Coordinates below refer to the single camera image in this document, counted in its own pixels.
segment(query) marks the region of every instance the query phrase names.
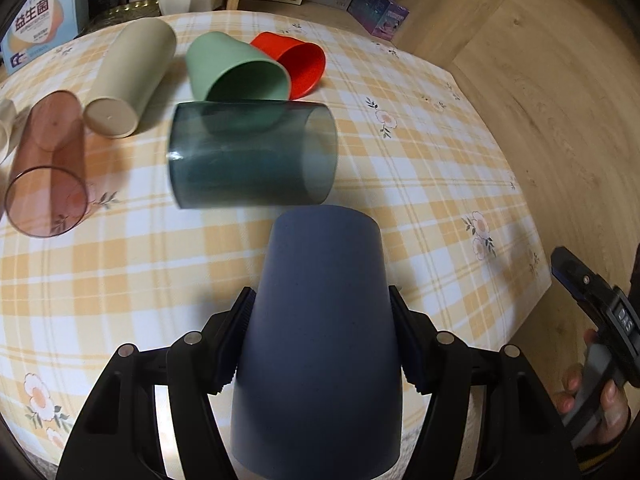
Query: blue box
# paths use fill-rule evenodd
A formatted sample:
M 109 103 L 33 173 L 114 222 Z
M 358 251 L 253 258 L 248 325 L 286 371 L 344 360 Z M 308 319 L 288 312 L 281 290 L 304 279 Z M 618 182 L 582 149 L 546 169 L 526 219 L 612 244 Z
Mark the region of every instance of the blue box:
M 7 72 L 71 41 L 87 21 L 87 0 L 27 0 L 2 38 Z
M 393 0 L 352 0 L 347 12 L 377 38 L 391 41 L 409 11 Z

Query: tablecloth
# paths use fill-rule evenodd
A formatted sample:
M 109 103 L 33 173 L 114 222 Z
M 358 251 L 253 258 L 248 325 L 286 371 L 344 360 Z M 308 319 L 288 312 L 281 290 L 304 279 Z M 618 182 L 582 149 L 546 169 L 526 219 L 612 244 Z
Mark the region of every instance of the tablecloth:
M 228 309 L 243 286 L 258 285 L 271 224 L 284 209 L 179 210 L 168 185 L 172 112 L 193 99 L 184 54 L 209 30 L 243 41 L 270 30 L 324 48 L 326 73 L 305 99 L 326 103 L 337 123 L 338 168 L 326 202 L 378 222 L 388 282 L 439 329 L 491 349 L 513 335 L 550 275 L 520 186 L 449 73 L 375 38 L 283 16 L 223 11 L 164 19 L 177 34 L 177 53 L 139 133 L 121 140 L 88 134 L 91 214 L 48 239 L 18 234 L 6 216 L 0 221 L 0 412 L 26 449 L 60 459 L 120 344 L 168 346 Z M 120 30 L 39 57 L 2 85 L 0 98 L 18 110 L 57 89 L 82 100 Z M 228 386 L 213 400 L 226 441 L 231 395 Z M 163 446 L 171 447 L 166 397 L 159 399 Z M 404 384 L 405 453 L 425 405 Z

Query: purple box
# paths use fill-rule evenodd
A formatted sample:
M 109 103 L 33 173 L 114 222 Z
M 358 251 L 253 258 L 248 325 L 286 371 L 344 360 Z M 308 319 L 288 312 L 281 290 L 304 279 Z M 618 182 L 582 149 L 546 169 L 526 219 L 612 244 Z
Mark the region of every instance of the purple box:
M 352 0 L 347 12 L 367 29 L 383 40 L 391 40 L 409 11 L 393 0 Z

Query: handheld controller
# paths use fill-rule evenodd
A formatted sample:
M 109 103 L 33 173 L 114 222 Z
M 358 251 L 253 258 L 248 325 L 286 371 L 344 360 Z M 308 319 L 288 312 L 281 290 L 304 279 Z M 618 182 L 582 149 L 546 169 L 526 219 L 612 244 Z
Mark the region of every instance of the handheld controller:
M 611 288 L 565 247 L 551 254 L 551 272 L 598 328 L 598 340 L 587 349 L 582 385 L 575 406 L 562 421 L 574 449 L 604 416 L 600 394 L 607 381 L 640 388 L 640 246 L 636 252 L 629 297 Z

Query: shelf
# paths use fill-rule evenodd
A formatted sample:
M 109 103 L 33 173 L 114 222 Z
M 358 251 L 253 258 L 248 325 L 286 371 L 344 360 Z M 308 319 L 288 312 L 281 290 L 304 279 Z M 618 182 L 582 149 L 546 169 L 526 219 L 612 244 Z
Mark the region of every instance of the shelf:
M 357 22 L 346 10 L 333 7 L 302 2 L 301 5 L 284 4 L 282 2 L 270 2 L 269 0 L 240 0 L 239 10 L 252 10 L 253 12 L 270 12 L 281 16 L 289 16 L 298 20 L 319 23 L 327 27 L 340 28 L 371 40 L 377 40 L 383 44 L 390 42 L 380 40 L 370 35 L 365 28 Z

